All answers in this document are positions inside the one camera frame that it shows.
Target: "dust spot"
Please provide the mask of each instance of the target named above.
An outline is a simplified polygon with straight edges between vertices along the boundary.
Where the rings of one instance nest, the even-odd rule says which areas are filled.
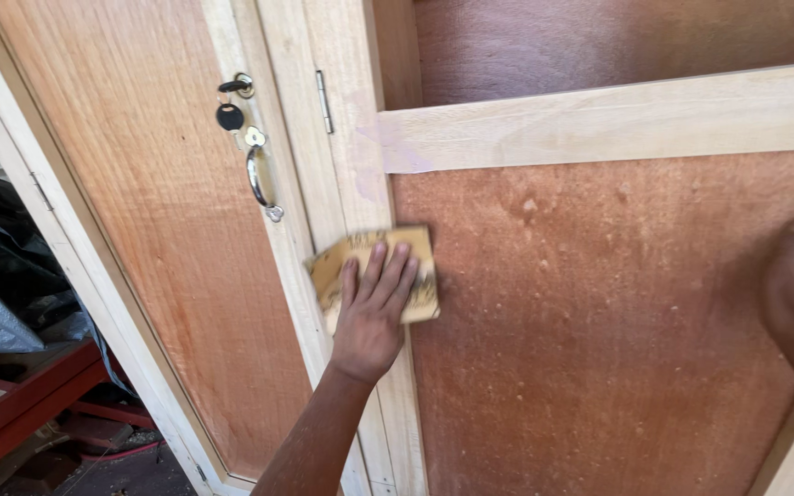
[[[630,197],[630,185],[623,183],[623,185],[618,186],[618,199],[622,203],[626,203],[626,200]]]

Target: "floor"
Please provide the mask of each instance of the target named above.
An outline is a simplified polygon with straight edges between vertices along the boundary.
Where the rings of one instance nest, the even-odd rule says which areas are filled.
[[[0,496],[40,496],[16,488],[9,479],[0,486]],[[54,496],[195,496],[179,463],[167,445],[156,454],[149,449],[119,460],[92,462],[81,467],[63,481]]]

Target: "person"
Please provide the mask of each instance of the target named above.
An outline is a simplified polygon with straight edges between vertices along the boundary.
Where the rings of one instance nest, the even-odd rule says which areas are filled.
[[[397,244],[374,246],[359,284],[357,260],[342,269],[333,356],[299,420],[274,454],[254,496],[336,494],[348,449],[373,387],[403,345],[400,314],[418,260]],[[760,286],[761,320],[794,368],[794,220],[779,235]]]

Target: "gray tarp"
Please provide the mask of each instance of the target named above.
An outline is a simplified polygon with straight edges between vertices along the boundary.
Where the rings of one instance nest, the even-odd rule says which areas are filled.
[[[0,353],[39,351],[93,327],[16,191],[0,179]]]

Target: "forearm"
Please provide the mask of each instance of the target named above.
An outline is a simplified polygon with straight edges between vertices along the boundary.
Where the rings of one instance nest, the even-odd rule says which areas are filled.
[[[336,367],[326,367],[312,400],[274,454],[253,495],[336,494],[372,388]]]

